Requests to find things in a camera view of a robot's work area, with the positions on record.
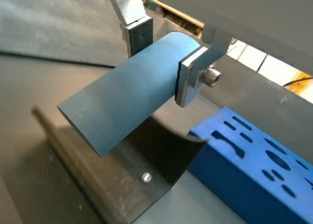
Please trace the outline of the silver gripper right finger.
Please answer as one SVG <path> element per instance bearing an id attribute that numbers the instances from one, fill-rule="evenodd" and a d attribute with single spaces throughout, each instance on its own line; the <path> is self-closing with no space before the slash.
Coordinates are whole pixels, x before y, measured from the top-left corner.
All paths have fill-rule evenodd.
<path id="1" fill-rule="evenodd" d="M 204 26 L 197 48 L 177 63 L 176 105 L 184 108 L 199 94 L 201 85 L 212 88 L 220 78 L 215 62 L 225 55 L 232 36 Z"/>

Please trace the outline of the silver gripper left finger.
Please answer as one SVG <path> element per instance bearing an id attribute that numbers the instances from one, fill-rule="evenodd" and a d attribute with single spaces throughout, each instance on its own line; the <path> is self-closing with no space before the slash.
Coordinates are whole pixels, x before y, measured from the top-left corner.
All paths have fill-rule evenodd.
<path id="1" fill-rule="evenodd" d="M 141 0 L 109 0 L 117 19 L 121 36 L 130 57 L 152 44 L 152 18 L 147 15 Z"/>

